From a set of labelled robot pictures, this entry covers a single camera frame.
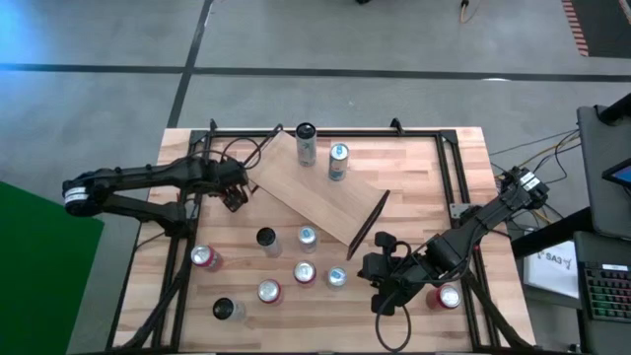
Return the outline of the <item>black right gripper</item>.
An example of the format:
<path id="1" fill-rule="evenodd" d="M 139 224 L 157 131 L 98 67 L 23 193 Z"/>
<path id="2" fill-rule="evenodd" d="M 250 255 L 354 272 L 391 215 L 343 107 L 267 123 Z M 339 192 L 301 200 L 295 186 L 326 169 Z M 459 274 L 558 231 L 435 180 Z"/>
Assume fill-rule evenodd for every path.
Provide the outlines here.
<path id="1" fill-rule="evenodd" d="M 393 300 L 396 298 L 393 292 L 401 291 L 406 296 L 416 295 L 419 292 L 418 272 L 419 266 L 405 257 L 389 257 L 377 252 L 365 254 L 358 276 L 368 280 L 373 287 L 385 294 L 373 296 L 373 313 L 377 316 L 393 316 Z"/>

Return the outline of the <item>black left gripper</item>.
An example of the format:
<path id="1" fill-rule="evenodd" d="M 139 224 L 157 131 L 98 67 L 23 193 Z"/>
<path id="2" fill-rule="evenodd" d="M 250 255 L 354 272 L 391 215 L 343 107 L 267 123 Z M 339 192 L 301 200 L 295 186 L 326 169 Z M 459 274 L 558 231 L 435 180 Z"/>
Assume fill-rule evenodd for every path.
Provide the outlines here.
<path id="1" fill-rule="evenodd" d="M 231 212 L 248 203 L 243 186 L 248 185 L 249 179 L 243 163 L 233 159 L 218 162 L 214 165 L 214 176 L 221 189 L 230 189 L 223 195 L 222 202 Z"/>

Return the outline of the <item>white Celsius palm can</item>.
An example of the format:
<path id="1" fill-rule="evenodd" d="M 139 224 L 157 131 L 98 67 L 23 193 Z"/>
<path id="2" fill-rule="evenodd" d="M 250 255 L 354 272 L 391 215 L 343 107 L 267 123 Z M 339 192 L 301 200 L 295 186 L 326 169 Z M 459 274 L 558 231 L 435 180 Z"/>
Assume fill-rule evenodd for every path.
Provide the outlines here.
<path id="1" fill-rule="evenodd" d="M 217 320 L 241 321 L 245 319 L 245 304 L 231 298 L 220 298 L 213 305 L 213 316 Z"/>
<path id="2" fill-rule="evenodd" d="M 295 131 L 298 161 L 301 166 L 311 167 L 316 163 L 316 128 L 303 122 Z"/>

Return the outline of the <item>red Fanta strawberry can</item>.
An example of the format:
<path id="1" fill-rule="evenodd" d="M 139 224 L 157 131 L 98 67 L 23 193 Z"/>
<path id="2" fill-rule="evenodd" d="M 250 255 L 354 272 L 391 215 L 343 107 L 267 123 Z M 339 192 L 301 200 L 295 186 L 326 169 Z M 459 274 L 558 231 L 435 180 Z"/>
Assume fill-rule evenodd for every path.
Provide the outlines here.
<path id="1" fill-rule="evenodd" d="M 311 287 L 316 282 L 316 267 L 307 260 L 296 263 L 293 271 L 296 282 L 303 287 Z"/>
<path id="2" fill-rule="evenodd" d="M 280 304 L 283 300 L 282 286 L 274 279 L 265 279 L 258 285 L 257 296 L 264 304 Z"/>
<path id="3" fill-rule="evenodd" d="M 208 245 L 195 246 L 190 252 L 193 266 L 209 272 L 218 271 L 223 265 L 222 256 Z"/>

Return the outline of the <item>blue silver Red Bull can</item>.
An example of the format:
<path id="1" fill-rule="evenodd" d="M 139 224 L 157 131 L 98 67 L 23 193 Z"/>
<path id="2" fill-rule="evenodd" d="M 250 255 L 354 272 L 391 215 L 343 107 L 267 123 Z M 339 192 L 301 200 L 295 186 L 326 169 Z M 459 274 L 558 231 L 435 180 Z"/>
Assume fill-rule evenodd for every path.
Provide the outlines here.
<path id="1" fill-rule="evenodd" d="M 298 233 L 298 241 L 303 252 L 315 252 L 317 248 L 316 230 L 311 226 L 302 227 Z"/>
<path id="2" fill-rule="evenodd" d="M 347 282 L 347 273 L 344 268 L 339 266 L 331 267 L 326 274 L 326 285 L 334 291 L 341 290 Z"/>
<path id="3" fill-rule="evenodd" d="M 336 143 L 329 151 L 328 177 L 331 180 L 343 180 L 348 167 L 349 148 L 343 143 Z"/>

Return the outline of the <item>white Celsius peach can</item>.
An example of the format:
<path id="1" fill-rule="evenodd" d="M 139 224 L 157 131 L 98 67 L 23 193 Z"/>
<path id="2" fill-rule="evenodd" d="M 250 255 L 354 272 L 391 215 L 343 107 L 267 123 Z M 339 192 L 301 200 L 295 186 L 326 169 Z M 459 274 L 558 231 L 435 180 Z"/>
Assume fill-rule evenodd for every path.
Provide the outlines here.
<path id="1" fill-rule="evenodd" d="M 268 257 L 278 257 L 282 253 L 276 233 L 269 227 L 261 228 L 256 233 L 256 241 Z"/>

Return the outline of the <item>red Coca-Cola can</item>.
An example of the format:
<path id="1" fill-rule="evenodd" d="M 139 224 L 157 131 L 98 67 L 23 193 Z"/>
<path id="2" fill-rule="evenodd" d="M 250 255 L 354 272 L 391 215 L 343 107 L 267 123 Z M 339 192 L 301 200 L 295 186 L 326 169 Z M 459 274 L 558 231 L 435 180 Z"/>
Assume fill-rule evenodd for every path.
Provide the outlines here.
<path id="1" fill-rule="evenodd" d="M 460 302 L 459 290 L 449 284 L 432 289 L 426 295 L 426 304 L 431 310 L 453 310 L 459 307 Z"/>

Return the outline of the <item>white SA3 paper sign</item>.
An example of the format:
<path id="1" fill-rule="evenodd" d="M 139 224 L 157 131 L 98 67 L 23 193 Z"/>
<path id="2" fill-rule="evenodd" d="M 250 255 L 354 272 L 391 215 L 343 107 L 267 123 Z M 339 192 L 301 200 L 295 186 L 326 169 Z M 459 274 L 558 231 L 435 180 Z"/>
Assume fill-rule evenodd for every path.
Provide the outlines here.
<path id="1" fill-rule="evenodd" d="M 531 287 L 579 299 L 575 244 L 564 242 L 525 257 L 524 282 Z"/>

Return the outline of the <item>black desk support bar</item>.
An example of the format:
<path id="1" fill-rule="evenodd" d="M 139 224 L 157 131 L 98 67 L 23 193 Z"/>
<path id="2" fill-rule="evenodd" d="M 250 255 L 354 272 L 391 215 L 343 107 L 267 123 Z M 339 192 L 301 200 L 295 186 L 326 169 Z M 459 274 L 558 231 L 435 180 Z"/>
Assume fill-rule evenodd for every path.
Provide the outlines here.
<path id="1" fill-rule="evenodd" d="M 592 211 L 586 207 L 549 226 L 512 241 L 515 259 L 529 256 L 544 249 L 571 241 L 575 232 L 594 230 Z"/>

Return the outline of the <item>green floor mat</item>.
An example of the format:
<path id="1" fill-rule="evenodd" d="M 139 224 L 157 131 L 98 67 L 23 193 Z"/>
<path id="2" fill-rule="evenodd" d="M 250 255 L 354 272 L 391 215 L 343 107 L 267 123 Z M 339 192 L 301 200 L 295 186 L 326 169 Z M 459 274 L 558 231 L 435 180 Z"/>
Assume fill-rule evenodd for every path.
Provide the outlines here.
<path id="1" fill-rule="evenodd" d="M 0 182 L 0 355 L 65 355 L 104 223 Z"/>

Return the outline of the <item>grey side desk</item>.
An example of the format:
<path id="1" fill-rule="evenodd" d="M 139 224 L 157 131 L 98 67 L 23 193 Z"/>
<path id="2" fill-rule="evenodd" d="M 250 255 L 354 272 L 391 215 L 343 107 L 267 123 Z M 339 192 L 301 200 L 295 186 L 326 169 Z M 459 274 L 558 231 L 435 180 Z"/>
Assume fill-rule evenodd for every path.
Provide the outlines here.
<path id="1" fill-rule="evenodd" d="M 603 237 L 588 232 L 574 234 L 581 301 L 581 347 L 591 355 L 631 355 L 631 323 L 594 320 L 583 299 L 583 264 L 598 262 L 631 266 L 631 241 Z"/>
<path id="2" fill-rule="evenodd" d="M 623 186 L 602 177 L 607 169 L 631 159 L 631 118 L 609 126 L 597 118 L 593 106 L 581 106 L 577 119 L 594 229 L 631 240 L 631 197 Z"/>

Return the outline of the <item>backlit black keyboard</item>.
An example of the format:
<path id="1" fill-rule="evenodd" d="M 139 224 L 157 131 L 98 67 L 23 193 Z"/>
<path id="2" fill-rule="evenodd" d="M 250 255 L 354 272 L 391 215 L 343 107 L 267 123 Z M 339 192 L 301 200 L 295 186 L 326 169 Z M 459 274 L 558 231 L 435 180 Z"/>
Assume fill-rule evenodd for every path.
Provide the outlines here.
<path id="1" fill-rule="evenodd" d="M 585 262 L 582 271 L 590 318 L 631 323 L 631 266 Z"/>

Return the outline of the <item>monitor with blue screen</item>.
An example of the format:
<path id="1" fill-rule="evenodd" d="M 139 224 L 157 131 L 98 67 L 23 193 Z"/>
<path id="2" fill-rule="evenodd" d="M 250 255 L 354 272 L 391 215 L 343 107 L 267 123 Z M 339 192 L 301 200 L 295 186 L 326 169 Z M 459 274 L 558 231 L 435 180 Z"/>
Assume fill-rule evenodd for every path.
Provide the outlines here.
<path id="1" fill-rule="evenodd" d="M 601 174 L 601 177 L 607 181 L 631 189 L 631 158 L 605 170 Z"/>

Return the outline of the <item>black hazard-striped floor mat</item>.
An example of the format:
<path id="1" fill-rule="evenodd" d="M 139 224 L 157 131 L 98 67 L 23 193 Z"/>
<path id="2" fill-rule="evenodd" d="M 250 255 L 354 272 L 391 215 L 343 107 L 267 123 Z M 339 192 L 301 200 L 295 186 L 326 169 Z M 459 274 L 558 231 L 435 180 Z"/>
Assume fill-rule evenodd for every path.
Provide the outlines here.
<path id="1" fill-rule="evenodd" d="M 631 0 L 561 2 L 581 55 L 631 59 Z"/>

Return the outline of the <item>wooden shelf with black frame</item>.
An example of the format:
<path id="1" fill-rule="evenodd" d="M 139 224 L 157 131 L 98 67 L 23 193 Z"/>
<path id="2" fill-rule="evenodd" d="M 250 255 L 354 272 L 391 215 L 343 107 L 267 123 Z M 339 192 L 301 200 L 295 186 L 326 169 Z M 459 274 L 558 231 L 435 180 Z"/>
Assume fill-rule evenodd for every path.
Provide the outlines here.
<path id="1" fill-rule="evenodd" d="M 381 214 L 390 195 L 347 173 L 341 181 L 328 177 L 328 165 L 298 163 L 297 141 L 281 126 L 260 143 L 259 163 L 249 180 L 346 245 L 351 259 Z"/>

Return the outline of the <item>black aluminium rig frame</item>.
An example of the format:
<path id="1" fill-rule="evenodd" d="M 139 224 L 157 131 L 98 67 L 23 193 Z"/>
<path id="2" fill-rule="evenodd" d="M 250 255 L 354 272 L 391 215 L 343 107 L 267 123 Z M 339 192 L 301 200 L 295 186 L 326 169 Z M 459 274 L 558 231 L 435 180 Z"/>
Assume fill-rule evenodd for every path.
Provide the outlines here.
<path id="1" fill-rule="evenodd" d="M 335 142 L 351 150 L 353 173 L 379 190 L 389 190 L 386 205 L 374 224 L 412 246 L 443 232 L 450 223 L 447 189 L 460 193 L 467 178 L 470 196 L 484 203 L 495 195 L 482 132 L 468 128 L 339 128 L 320 133 L 318 148 L 325 152 Z M 453 311 L 431 310 L 417 296 L 392 317 L 371 311 L 373 288 L 358 276 L 362 255 L 374 249 L 367 236 L 357 253 L 321 234 L 310 260 L 319 272 L 344 268 L 348 283 L 339 291 L 318 279 L 311 287 L 296 283 L 292 269 L 304 254 L 296 243 L 305 219 L 261 189 L 249 201 L 229 211 L 222 201 L 203 197 L 189 202 L 198 221 L 196 239 L 215 247 L 223 258 L 216 272 L 194 270 L 185 289 L 170 303 L 145 349 L 161 348 L 195 353 L 381 353 L 403 344 L 409 353 L 468 352 L 489 343 L 482 308 L 474 296 Z M 282 253 L 268 257 L 256 241 L 264 227 L 274 230 Z M 277 305 L 259 301 L 261 281 L 282 286 Z M 220 298 L 245 304 L 245 319 L 218 320 L 213 305 Z"/>

